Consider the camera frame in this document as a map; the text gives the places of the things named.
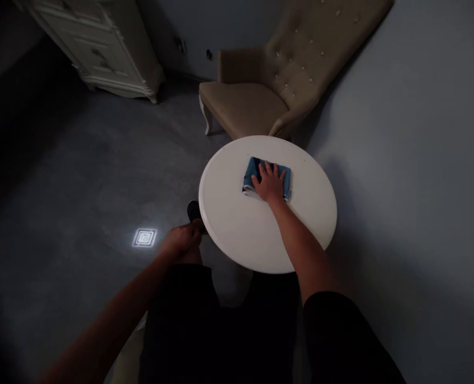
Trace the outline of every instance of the white round table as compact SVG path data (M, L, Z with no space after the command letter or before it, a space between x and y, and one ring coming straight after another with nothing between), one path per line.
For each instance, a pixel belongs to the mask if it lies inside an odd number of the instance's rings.
M222 147L199 183L199 207L206 230L229 258L251 270L281 274L294 270L269 205L242 194L251 156L292 170L288 201L322 248L336 227L333 187L320 165L298 146L271 136L249 136Z

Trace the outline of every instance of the blue cloth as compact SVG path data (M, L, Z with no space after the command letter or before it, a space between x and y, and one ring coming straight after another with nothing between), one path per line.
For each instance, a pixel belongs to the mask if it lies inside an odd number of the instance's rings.
M251 157L249 159L249 164L247 165L247 171L246 171L246 174L244 175L244 186L242 187L242 193L244 195L256 197L258 199L259 199L259 196L253 187L251 176L255 175L258 178L258 182L262 182L262 176L260 175L260 170L258 168L258 165L260 163L265 168L265 160L259 159L257 157ZM283 198L285 199L285 201L288 201L288 199L290 199L290 194L291 194L290 178L291 178L292 171L290 170L290 168L285 167L283 165L279 165L279 164L278 164L278 170L279 170L280 175L283 171L286 171L285 179L283 180Z

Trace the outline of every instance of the wall outlet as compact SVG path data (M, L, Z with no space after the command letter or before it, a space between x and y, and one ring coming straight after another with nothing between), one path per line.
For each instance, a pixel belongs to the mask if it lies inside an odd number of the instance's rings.
M180 53L186 53L187 52L187 47L185 45L185 40L184 39L181 39L179 38L178 36L173 36L173 40L174 40L174 45L176 46L176 49L180 52Z

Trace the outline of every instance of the chair armrest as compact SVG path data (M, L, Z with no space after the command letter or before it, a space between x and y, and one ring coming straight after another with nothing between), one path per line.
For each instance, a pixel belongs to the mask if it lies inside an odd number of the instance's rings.
M296 128L318 103L318 98L311 98L279 117L272 126L269 136L276 136L282 139L288 138L294 128Z
M219 82L263 83L263 47L219 51Z

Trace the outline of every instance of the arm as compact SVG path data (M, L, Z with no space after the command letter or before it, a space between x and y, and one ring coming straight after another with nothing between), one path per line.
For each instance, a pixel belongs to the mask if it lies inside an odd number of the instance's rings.
M304 331L312 382L405 383L358 307L338 293L317 239L283 200L283 179L266 162L253 185L269 203L301 288Z
M265 165L266 169L259 166L262 182L258 183L253 176L253 185L278 222L283 244L299 278L302 303L316 292L338 291L322 246L283 200L285 172L278 176L277 164L274 170L268 162Z
M39 383L103 383L169 267L199 241L195 225L173 228L155 260L107 304Z

